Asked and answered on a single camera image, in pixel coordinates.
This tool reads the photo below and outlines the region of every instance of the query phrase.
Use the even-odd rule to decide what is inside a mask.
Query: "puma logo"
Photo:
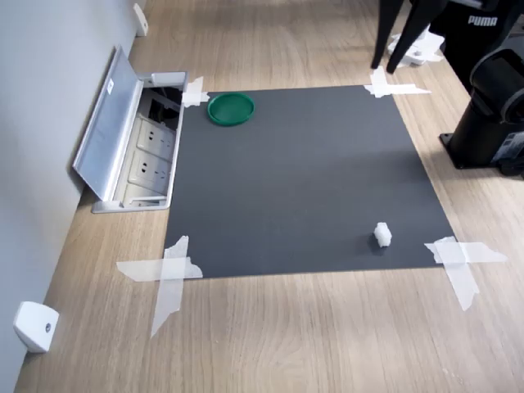
[[[493,16],[469,16],[468,25],[475,25],[475,26],[496,26],[498,17]]]

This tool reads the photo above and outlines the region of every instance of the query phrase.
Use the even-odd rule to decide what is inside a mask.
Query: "black chair leg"
[[[371,63],[371,68],[374,70],[380,64],[380,59],[382,59],[382,55],[386,49],[387,39],[390,36],[396,17],[399,15],[403,1],[404,0],[380,0],[377,43],[375,44],[375,54]]]
[[[448,0],[415,0],[399,42],[387,63],[387,72],[393,74],[396,67],[424,29],[443,12]]]

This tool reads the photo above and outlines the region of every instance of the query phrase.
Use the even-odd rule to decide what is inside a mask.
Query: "wooden floor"
[[[367,84],[377,3],[149,0],[131,61],[209,91]],[[92,215],[88,194],[46,298],[51,351],[28,356],[16,391],[524,391],[523,181],[450,164],[437,135],[468,95],[445,61],[388,79],[432,90],[395,101],[458,239],[510,258],[472,266],[470,310],[443,269],[200,280],[150,340],[158,284],[115,262],[160,257],[167,212]]]

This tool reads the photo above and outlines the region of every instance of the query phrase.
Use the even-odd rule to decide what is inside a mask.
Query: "white door stopper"
[[[29,352],[48,352],[59,314],[52,308],[33,301],[22,301],[16,311],[13,327]]]

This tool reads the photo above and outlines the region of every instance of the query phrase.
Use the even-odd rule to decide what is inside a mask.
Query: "white wall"
[[[25,348],[19,303],[42,302],[78,205],[70,165],[114,45],[129,54],[130,0],[11,0],[0,6],[0,391]]]

